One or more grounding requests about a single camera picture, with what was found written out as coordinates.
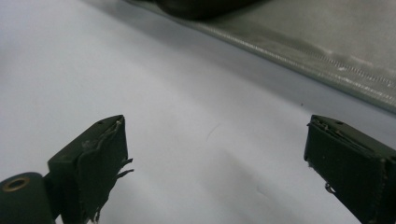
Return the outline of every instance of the dark object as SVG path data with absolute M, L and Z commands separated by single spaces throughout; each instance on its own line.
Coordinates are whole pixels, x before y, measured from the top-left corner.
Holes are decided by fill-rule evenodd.
M 312 116 L 304 159 L 363 224 L 396 221 L 396 151 L 347 124 Z
M 201 20 L 245 7 L 258 0 L 155 0 L 166 13 L 189 20 Z
M 49 173 L 15 175 L 0 183 L 0 223 L 97 221 L 127 163 L 125 120 L 115 116 L 94 123 L 49 160 Z

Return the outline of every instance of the white sheet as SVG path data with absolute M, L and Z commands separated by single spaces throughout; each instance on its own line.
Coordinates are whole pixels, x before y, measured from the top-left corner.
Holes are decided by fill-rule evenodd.
M 101 223 L 359 223 L 303 160 L 305 125 L 396 147 L 394 115 L 144 9 L 0 2 L 0 179 L 117 114 L 135 172 Z

